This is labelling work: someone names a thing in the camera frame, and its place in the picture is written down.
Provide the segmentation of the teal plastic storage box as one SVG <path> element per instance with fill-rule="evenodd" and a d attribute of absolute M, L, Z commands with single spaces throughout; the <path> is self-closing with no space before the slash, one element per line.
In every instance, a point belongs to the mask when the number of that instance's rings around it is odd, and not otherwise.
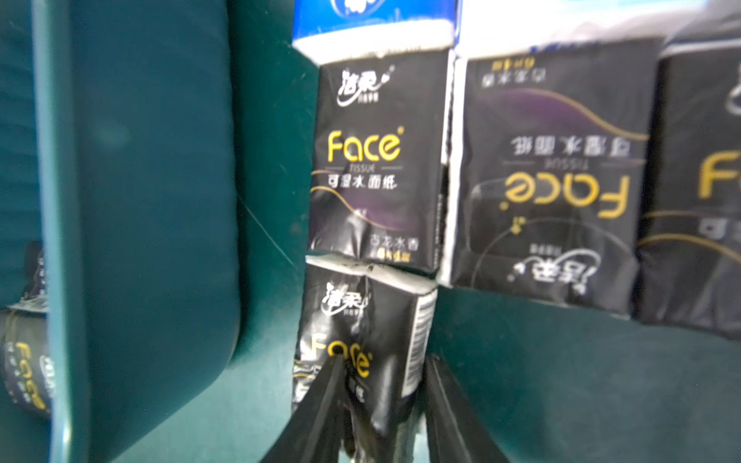
<path fill-rule="evenodd" d="M 210 387 L 239 331 L 223 1 L 1 5 L 1 310 L 44 245 L 51 417 L 1 377 L 5 462 L 109 462 Z"/>

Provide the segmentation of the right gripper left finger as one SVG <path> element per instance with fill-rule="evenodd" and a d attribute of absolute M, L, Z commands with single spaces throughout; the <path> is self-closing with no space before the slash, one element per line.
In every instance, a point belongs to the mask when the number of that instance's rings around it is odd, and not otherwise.
<path fill-rule="evenodd" d="M 337 463 L 345 425 L 345 378 L 341 357 L 330 357 L 262 463 Z"/>

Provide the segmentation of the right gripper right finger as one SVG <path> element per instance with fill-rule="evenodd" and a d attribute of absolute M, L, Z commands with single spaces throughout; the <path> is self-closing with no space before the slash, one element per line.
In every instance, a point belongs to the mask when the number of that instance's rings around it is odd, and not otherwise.
<path fill-rule="evenodd" d="M 440 357 L 426 357 L 423 389 L 431 462 L 509 462 Z"/>

